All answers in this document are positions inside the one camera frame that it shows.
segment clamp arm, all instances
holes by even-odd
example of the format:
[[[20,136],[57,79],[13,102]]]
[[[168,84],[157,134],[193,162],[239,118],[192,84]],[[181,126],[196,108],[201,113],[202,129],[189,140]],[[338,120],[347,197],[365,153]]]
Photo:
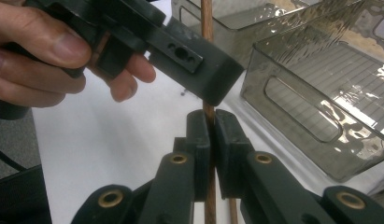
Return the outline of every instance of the clamp arm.
[[[254,150],[232,113],[216,110],[211,137],[202,110],[187,121],[187,136],[175,139],[174,152],[163,157],[152,181],[135,191],[99,189],[72,223],[192,224],[193,203],[206,200],[209,151],[215,147],[222,198],[241,199],[248,224],[384,224],[384,208],[355,189],[330,187],[322,197],[304,189],[278,158]]]
[[[104,34],[110,34],[96,63],[109,78],[122,71],[134,52],[149,51],[149,61],[155,67],[210,105],[218,105],[244,71],[233,58],[180,21],[171,18],[164,25],[162,11],[145,0],[26,0],[25,6],[65,22],[92,51]],[[7,49],[39,61],[15,43]],[[84,67],[63,70],[79,77]],[[0,119],[19,119],[27,110],[0,101]]]

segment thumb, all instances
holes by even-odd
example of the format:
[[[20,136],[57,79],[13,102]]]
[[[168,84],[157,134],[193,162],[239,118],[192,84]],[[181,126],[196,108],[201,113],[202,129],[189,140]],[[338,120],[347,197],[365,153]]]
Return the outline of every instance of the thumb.
[[[0,3],[0,45],[7,42],[66,68],[81,67],[91,57],[89,45],[63,22],[36,8]]]

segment finger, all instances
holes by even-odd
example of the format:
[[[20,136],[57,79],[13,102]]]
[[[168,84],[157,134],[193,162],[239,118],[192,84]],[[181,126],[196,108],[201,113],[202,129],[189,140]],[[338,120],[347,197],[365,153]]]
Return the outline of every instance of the finger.
[[[62,69],[0,49],[0,77],[25,87],[58,93],[81,92],[85,76],[71,78]]]
[[[107,82],[110,93],[117,102],[122,102],[133,97],[138,85],[135,78],[127,71],[123,70],[116,78]]]
[[[6,42],[61,67],[78,68],[91,57],[89,45],[63,22],[36,8],[0,3],[0,45]]]
[[[0,78],[0,100],[14,105],[47,107],[59,104],[63,93],[39,91]]]
[[[156,78],[153,66],[142,54],[134,54],[125,67],[132,75],[144,82],[152,82]]]

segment clear plastic container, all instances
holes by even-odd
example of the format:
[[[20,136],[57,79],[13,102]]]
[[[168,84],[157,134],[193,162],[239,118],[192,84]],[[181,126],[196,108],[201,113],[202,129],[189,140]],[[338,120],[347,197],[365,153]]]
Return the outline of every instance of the clear plastic container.
[[[254,42],[355,0],[213,0],[214,44],[248,67]],[[172,15],[201,33],[201,0],[172,0]]]
[[[384,161],[384,1],[258,41],[241,95],[336,181]]]

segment rectangular slot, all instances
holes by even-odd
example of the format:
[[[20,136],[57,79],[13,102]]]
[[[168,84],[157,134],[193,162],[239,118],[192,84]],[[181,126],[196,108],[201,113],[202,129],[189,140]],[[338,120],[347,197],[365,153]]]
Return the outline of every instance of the rectangular slot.
[[[340,134],[336,123],[303,99],[296,91],[290,89],[276,77],[269,78],[264,88],[264,92],[270,100],[318,141],[328,143],[336,140]]]

